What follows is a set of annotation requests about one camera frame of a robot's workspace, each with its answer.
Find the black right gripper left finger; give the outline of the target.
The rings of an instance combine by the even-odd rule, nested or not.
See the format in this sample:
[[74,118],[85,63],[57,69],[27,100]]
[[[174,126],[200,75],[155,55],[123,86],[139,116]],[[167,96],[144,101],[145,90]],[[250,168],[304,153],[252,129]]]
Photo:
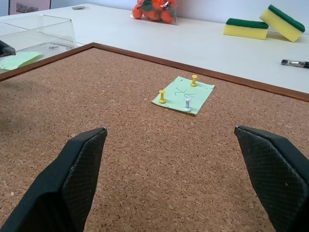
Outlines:
[[67,141],[34,180],[2,232],[82,232],[95,195],[106,128]]

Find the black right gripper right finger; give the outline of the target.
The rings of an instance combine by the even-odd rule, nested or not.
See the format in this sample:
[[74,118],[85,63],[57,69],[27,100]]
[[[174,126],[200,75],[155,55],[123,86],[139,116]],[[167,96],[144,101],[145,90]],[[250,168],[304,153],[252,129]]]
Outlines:
[[251,184],[278,232],[309,230],[309,160],[286,138],[246,126],[234,130]]

